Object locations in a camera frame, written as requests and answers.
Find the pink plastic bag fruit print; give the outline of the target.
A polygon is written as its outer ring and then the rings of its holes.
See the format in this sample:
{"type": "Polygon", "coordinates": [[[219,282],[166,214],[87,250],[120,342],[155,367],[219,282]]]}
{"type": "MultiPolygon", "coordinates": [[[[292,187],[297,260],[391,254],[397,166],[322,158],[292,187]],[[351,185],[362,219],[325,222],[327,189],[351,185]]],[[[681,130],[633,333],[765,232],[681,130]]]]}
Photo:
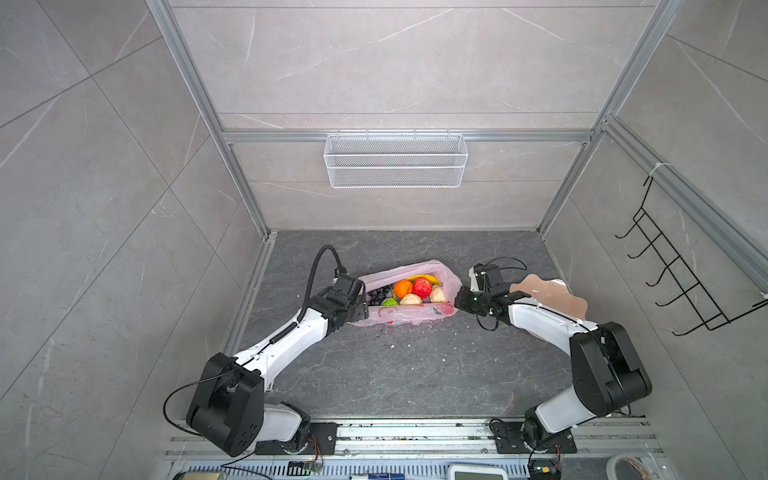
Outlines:
{"type": "Polygon", "coordinates": [[[437,260],[397,267],[361,277],[366,287],[368,317],[354,326],[420,325],[456,312],[453,303],[462,283],[437,260]]]}

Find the pink scalloped plate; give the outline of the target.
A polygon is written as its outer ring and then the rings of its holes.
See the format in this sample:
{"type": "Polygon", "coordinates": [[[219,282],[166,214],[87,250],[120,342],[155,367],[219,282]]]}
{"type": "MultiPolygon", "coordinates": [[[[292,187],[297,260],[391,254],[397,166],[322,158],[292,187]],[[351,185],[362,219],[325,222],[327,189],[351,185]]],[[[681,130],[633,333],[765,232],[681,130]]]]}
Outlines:
{"type": "Polygon", "coordinates": [[[524,292],[545,307],[570,317],[579,320],[587,318],[587,301],[573,295],[561,279],[544,280],[536,274],[529,274],[522,281],[511,284],[509,291],[524,292]]]}

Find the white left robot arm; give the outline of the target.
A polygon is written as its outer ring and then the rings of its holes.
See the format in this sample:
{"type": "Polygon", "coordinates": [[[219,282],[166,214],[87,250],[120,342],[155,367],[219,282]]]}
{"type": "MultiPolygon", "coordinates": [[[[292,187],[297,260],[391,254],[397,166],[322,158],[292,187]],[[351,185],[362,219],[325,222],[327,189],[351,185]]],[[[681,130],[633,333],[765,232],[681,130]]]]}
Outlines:
{"type": "Polygon", "coordinates": [[[367,317],[364,282],[338,275],[267,338],[234,356],[212,356],[195,384],[186,424],[231,457],[268,442],[301,452],[309,441],[310,416],[286,402],[268,403],[267,390],[303,352],[347,322],[367,317]]]}

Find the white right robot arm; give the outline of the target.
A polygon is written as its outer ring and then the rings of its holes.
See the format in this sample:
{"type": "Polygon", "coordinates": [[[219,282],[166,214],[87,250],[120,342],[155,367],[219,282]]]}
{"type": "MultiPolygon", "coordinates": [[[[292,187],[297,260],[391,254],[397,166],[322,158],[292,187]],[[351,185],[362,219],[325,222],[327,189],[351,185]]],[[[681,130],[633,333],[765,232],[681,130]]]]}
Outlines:
{"type": "Polygon", "coordinates": [[[581,320],[522,291],[493,295],[463,287],[454,306],[525,330],[570,357],[572,385],[525,414],[521,436],[532,451],[549,449],[572,427],[630,408],[652,392],[628,332],[616,322],[581,320]]]}

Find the dark fake grapes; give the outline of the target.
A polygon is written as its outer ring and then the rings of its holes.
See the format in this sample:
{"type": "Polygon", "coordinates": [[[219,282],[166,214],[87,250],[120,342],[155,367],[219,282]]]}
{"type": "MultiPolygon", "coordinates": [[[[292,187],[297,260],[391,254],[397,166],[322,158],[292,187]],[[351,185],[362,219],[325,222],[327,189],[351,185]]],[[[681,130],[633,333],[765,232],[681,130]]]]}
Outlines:
{"type": "Polygon", "coordinates": [[[392,298],[392,286],[386,285],[367,293],[369,306],[381,306],[387,299],[392,298]]]}

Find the beige fake fruit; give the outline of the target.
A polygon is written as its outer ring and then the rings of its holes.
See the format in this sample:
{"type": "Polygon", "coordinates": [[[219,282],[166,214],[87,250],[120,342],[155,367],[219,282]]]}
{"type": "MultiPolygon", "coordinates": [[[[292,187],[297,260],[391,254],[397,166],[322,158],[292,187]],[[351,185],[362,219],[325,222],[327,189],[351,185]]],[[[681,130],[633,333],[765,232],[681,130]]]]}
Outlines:
{"type": "Polygon", "coordinates": [[[423,300],[418,295],[413,293],[406,294],[399,302],[399,304],[403,306],[421,305],[422,303],[423,300]]]}
{"type": "Polygon", "coordinates": [[[442,285],[434,285],[429,295],[431,303],[447,303],[448,298],[442,285]]]}

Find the orange fake fruit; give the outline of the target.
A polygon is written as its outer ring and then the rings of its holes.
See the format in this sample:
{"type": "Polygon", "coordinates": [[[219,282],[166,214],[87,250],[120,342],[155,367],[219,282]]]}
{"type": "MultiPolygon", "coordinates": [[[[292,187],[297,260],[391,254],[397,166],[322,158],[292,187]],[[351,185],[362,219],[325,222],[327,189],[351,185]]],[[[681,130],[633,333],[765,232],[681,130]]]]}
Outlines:
{"type": "Polygon", "coordinates": [[[393,285],[392,294],[396,301],[400,301],[406,294],[412,293],[413,283],[407,279],[400,280],[393,285]]]}

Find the red fake apple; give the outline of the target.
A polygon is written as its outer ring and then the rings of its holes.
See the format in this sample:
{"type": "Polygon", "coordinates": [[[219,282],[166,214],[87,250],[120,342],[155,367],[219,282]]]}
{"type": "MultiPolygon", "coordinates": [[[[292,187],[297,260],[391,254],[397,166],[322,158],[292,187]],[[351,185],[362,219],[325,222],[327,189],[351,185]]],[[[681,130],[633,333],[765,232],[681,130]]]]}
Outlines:
{"type": "Polygon", "coordinates": [[[422,300],[429,298],[433,285],[424,279],[418,279],[413,283],[412,293],[418,295],[422,300]]]}

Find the yellow fake banana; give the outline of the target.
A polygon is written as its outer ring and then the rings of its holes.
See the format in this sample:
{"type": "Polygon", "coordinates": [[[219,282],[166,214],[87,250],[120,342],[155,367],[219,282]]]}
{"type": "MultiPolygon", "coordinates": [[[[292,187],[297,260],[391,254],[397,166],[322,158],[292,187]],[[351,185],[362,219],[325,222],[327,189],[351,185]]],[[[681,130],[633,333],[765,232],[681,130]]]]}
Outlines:
{"type": "Polygon", "coordinates": [[[411,282],[416,282],[418,279],[424,279],[425,281],[430,282],[432,285],[441,283],[441,281],[436,276],[428,274],[414,275],[407,278],[407,280],[411,282]]]}

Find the white device at bottom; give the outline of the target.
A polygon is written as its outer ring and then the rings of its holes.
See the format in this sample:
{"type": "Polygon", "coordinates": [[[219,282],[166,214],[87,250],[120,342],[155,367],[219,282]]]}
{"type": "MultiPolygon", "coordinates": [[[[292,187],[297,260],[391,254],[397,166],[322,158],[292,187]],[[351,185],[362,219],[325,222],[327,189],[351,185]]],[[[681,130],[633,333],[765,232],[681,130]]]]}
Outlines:
{"type": "Polygon", "coordinates": [[[498,466],[479,464],[452,464],[446,473],[447,480],[508,480],[507,472],[498,466]]]}

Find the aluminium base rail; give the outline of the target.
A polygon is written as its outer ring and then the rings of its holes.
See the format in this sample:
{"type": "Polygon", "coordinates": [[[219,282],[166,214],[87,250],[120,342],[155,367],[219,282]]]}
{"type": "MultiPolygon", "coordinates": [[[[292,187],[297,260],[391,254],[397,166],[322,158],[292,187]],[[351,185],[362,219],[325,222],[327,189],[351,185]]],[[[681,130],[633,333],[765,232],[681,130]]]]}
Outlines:
{"type": "Polygon", "coordinates": [[[644,418],[591,420],[535,448],[522,438],[520,418],[320,419],[310,424],[304,453],[318,446],[326,461],[347,458],[468,457],[470,459],[539,456],[574,458],[619,454],[662,454],[644,418]]]}

